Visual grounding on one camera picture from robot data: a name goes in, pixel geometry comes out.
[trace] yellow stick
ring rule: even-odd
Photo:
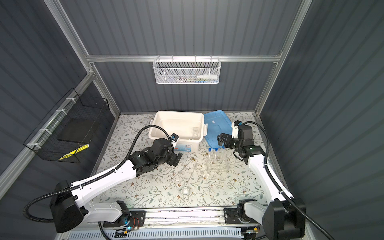
[[[89,147],[89,144],[86,144],[86,145],[84,145],[82,147],[79,147],[78,149],[73,150],[72,152],[69,152],[68,154],[65,154],[63,157],[59,158],[59,160],[62,160],[64,158],[68,158],[68,157],[74,155],[75,153],[78,153],[78,152],[80,152],[80,151],[82,151],[84,149],[87,149],[88,147]]]

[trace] white mesh basket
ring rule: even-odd
[[[219,82],[221,63],[153,61],[156,83],[159,84],[216,84]]]

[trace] floral patterned surface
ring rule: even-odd
[[[255,120],[252,113],[227,113],[227,116],[232,122]],[[121,115],[97,173],[120,163],[137,132],[154,117],[154,114]],[[255,145],[260,145],[265,150],[256,127],[253,127],[253,137]],[[149,147],[152,143],[148,132],[144,131],[133,151]],[[208,174],[208,145],[203,138],[198,152],[182,152],[183,157],[177,167],[162,164],[152,172],[110,188],[93,201],[123,200],[129,208],[228,206],[236,205],[241,199],[250,198],[266,204],[259,180],[243,161],[232,155],[232,151],[226,149],[224,152],[224,155],[228,156],[228,172],[218,168]],[[184,196],[181,189],[186,184],[190,194]]]

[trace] blue plastic lid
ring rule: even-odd
[[[212,149],[221,148],[217,143],[217,136],[220,133],[232,135],[231,121],[222,110],[204,114],[204,124],[208,124],[205,139]]]

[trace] black mesh basket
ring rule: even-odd
[[[65,101],[63,109],[56,110],[43,128],[39,124],[24,145],[43,160],[80,163],[99,125],[106,120],[109,105],[104,98],[78,94]]]

